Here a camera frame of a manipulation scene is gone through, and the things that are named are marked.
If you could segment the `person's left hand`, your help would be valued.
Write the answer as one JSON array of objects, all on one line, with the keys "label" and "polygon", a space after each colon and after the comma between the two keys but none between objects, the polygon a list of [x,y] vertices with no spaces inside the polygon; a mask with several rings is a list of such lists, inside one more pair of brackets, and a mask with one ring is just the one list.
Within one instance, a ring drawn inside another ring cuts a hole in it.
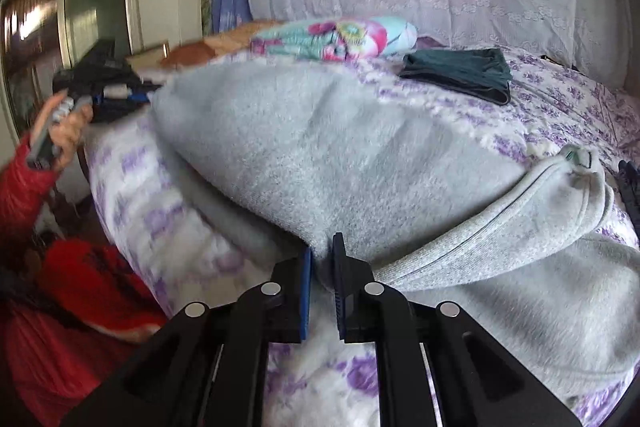
[{"label": "person's left hand", "polygon": [[56,112],[67,98],[67,91],[62,90],[50,96],[43,103],[35,124],[29,135],[29,150],[38,150],[41,141],[47,134],[52,144],[58,149],[58,155],[51,162],[51,170],[60,172],[72,162],[82,134],[92,121],[93,111],[90,104],[81,105],[77,110],[72,110],[58,122],[52,121],[52,114]]}]

